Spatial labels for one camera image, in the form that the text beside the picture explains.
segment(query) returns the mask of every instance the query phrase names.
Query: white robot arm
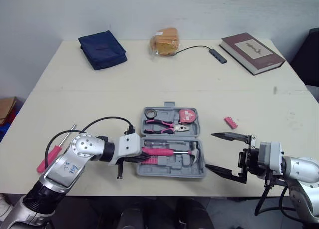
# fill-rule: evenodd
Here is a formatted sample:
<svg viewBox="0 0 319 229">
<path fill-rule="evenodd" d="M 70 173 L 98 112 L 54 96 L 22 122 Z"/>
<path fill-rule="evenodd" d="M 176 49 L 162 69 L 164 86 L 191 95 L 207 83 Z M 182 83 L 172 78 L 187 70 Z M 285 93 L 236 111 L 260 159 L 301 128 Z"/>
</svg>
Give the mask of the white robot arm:
<svg viewBox="0 0 319 229">
<path fill-rule="evenodd" d="M 107 137 L 78 134 L 65 154 L 59 156 L 40 176 L 31 191 L 20 199 L 0 229 L 44 228 L 58 203 L 83 173 L 88 161 L 99 160 L 115 165 L 123 158 L 141 153 L 140 137 L 135 133 L 122 136 L 115 142 L 109 142 Z"/>
<path fill-rule="evenodd" d="M 261 142 L 256 147 L 254 135 L 236 133 L 214 133 L 213 136 L 233 141 L 238 140 L 248 144 L 248 149 L 239 153 L 239 176 L 232 174 L 232 170 L 206 164 L 206 167 L 223 178 L 240 183 L 246 183 L 247 172 L 265 180 L 265 191 L 256 206 L 255 215 L 258 215 L 261 205 L 270 188 L 275 185 L 284 186 L 280 197 L 279 207 L 282 213 L 293 220 L 304 224 L 319 224 L 319 163 L 312 158 L 293 158 L 283 156 L 280 143 Z M 286 189 L 289 189 L 290 199 L 299 216 L 293 218 L 287 214 L 282 206 L 282 198 Z"/>
</svg>

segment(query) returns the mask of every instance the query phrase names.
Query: blue bag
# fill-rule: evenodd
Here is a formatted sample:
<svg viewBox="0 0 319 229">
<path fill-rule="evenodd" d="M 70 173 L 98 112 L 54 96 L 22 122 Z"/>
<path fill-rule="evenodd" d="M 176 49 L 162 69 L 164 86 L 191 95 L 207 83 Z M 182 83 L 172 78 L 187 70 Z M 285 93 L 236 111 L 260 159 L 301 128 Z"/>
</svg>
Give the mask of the blue bag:
<svg viewBox="0 0 319 229">
<path fill-rule="evenodd" d="M 79 38 L 81 49 L 94 70 L 100 70 L 127 61 L 125 50 L 110 31 Z"/>
</svg>

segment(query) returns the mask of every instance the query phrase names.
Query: table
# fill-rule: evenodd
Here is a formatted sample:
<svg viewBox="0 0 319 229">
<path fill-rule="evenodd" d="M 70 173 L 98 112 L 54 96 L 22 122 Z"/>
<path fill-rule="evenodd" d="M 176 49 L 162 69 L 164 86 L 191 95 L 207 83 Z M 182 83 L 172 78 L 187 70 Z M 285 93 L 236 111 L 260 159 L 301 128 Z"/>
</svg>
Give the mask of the table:
<svg viewBox="0 0 319 229">
<path fill-rule="evenodd" d="M 238 153 L 245 144 L 210 136 L 231 131 L 223 121 L 226 116 L 239 124 L 234 132 L 253 133 L 258 143 L 280 141 L 289 156 L 319 159 L 319 106 L 287 62 L 252 76 L 218 47 L 220 40 L 189 40 L 182 46 L 212 46 L 228 60 L 223 65 L 201 48 L 164 58 L 148 55 L 147 41 L 120 43 L 128 61 L 93 71 L 77 41 L 62 42 L 0 144 L 0 192 L 27 193 L 39 177 L 35 169 L 47 143 L 73 123 L 83 128 L 100 117 L 121 116 L 139 132 L 142 108 L 164 101 L 197 108 L 207 163 L 240 171 Z M 263 43 L 277 51 L 270 40 Z M 126 128 L 123 122 L 107 120 L 89 132 L 115 139 Z M 254 197 L 264 190 L 254 175 L 247 185 L 209 171 L 203 180 L 140 177 L 130 163 L 125 163 L 123 180 L 116 175 L 117 166 L 89 162 L 69 194 Z M 281 189 L 269 195 L 278 196 Z"/>
</svg>

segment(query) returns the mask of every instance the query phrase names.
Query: book cover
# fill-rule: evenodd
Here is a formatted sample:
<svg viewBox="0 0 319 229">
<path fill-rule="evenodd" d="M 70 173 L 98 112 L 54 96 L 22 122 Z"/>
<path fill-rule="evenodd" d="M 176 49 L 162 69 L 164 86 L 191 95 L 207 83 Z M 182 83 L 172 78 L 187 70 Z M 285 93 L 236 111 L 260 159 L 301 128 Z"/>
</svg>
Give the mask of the book cover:
<svg viewBox="0 0 319 229">
<path fill-rule="evenodd" d="M 257 70 L 284 63 L 284 59 L 248 33 L 222 38 Z"/>
</svg>

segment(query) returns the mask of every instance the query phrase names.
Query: bread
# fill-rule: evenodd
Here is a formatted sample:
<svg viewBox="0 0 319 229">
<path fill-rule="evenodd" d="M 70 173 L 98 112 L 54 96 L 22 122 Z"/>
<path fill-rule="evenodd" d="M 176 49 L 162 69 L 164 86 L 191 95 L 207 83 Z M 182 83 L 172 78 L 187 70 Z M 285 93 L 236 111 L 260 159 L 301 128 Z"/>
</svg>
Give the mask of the bread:
<svg viewBox="0 0 319 229">
<path fill-rule="evenodd" d="M 150 39 L 151 49 L 159 55 L 172 55 L 179 46 L 178 32 L 176 28 L 159 30 Z"/>
</svg>

